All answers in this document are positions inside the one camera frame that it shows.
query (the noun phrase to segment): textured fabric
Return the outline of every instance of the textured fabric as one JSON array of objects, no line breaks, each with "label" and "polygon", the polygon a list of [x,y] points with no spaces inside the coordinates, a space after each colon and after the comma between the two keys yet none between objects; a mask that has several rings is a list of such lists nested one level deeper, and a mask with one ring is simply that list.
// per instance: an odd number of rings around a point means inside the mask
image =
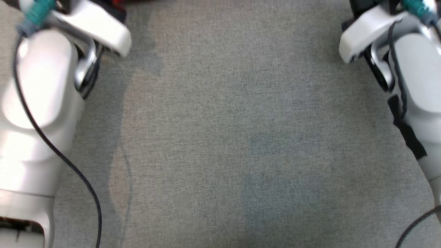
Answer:
[{"label": "textured fabric", "polygon": [[[394,247],[433,197],[364,61],[344,64],[349,2],[145,2],[128,58],[106,53],[72,160],[102,247]],[[0,6],[0,79],[14,24]],[[94,246],[66,170],[56,247]],[[435,217],[404,247],[441,246]]]}]

